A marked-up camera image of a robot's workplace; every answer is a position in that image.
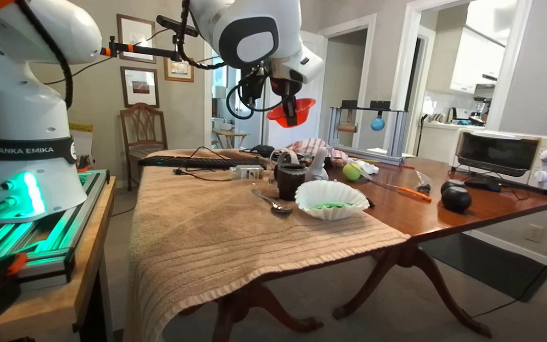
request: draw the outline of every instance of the green fruit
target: green fruit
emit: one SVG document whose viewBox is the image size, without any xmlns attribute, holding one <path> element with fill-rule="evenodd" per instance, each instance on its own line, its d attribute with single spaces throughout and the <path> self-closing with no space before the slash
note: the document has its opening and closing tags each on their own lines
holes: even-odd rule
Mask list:
<svg viewBox="0 0 547 342">
<path fill-rule="evenodd" d="M 343 177 L 351 183 L 358 181 L 360 179 L 360 168 L 355 164 L 345 164 L 343 166 Z"/>
</svg>

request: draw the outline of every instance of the black mug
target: black mug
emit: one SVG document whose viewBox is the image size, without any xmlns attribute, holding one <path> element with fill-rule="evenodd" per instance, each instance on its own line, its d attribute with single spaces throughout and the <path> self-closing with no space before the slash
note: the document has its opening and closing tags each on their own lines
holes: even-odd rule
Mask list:
<svg viewBox="0 0 547 342">
<path fill-rule="evenodd" d="M 299 164 L 279 164 L 273 175 L 279 200 L 294 202 L 296 189 L 305 181 L 305 168 Z"/>
</svg>

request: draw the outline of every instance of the kitchen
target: kitchen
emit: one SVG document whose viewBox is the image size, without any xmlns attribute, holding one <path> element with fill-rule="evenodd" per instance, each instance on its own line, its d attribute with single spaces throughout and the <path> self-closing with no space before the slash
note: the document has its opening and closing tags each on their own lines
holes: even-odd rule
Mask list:
<svg viewBox="0 0 547 342">
<path fill-rule="evenodd" d="M 413 111 L 415 156 L 453 164 L 459 134 L 486 126 L 514 8 L 516 0 L 476 0 L 423 14 L 421 29 L 434 39 L 423 40 L 430 61 L 421 63 L 427 78 Z"/>
</svg>

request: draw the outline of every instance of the spoon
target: spoon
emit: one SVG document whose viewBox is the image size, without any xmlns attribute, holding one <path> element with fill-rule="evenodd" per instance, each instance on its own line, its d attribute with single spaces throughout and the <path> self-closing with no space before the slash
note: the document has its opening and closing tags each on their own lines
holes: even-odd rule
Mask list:
<svg viewBox="0 0 547 342">
<path fill-rule="evenodd" d="M 292 213 L 290 208 L 282 208 L 282 206 L 279 206 L 277 202 L 273 202 L 271 198 L 263 196 L 258 189 L 254 189 L 254 185 L 252 185 L 252 194 L 254 194 L 256 198 L 267 202 L 267 204 L 271 206 L 271 213 L 273 213 L 273 215 L 286 217 L 286 215 Z"/>
</svg>

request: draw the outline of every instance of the green light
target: green light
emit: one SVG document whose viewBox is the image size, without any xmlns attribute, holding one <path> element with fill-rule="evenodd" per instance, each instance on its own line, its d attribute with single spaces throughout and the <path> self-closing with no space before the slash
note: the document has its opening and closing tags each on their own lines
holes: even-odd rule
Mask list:
<svg viewBox="0 0 547 342">
<path fill-rule="evenodd" d="M 35 177 L 32 173 L 24 173 L 22 181 L 26 185 L 34 213 L 43 213 L 45 206 Z"/>
</svg>

